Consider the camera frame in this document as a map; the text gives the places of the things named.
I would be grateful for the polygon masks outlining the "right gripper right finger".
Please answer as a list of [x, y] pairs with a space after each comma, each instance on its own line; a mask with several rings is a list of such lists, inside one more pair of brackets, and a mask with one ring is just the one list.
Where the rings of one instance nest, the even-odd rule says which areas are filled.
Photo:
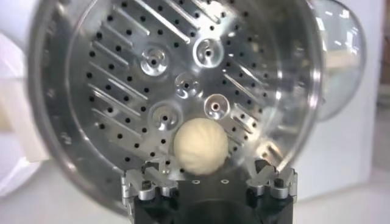
[[254, 162], [256, 175], [246, 181], [247, 187], [259, 197], [268, 192], [271, 197], [297, 200], [298, 173], [291, 167], [278, 171], [264, 159]]

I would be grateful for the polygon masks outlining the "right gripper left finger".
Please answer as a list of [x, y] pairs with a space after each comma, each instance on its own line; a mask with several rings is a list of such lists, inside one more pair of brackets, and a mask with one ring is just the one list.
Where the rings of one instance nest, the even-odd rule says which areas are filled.
[[170, 180], [153, 166], [141, 170], [126, 170], [121, 177], [122, 203], [124, 205], [129, 205], [135, 198], [141, 201], [153, 200], [157, 191], [163, 197], [173, 197], [179, 191], [178, 182]]

